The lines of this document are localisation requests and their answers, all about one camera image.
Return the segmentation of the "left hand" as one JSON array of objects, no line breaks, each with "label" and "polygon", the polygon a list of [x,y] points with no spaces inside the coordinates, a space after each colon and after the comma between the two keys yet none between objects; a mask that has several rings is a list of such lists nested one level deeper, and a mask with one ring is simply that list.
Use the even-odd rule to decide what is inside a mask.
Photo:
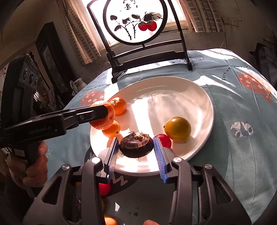
[{"label": "left hand", "polygon": [[47,145],[41,141],[37,148],[38,157],[34,164],[27,167],[25,163],[15,155],[7,157],[9,173],[17,186],[25,189],[29,187],[42,187],[47,182]]}]

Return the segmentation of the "right hand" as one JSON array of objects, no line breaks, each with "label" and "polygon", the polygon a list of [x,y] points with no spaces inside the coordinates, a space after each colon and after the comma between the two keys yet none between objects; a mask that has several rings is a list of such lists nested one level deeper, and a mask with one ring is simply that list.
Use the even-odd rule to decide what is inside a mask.
[{"label": "right hand", "polygon": [[159,224],[153,220],[148,219],[143,222],[143,225],[159,225]]}]

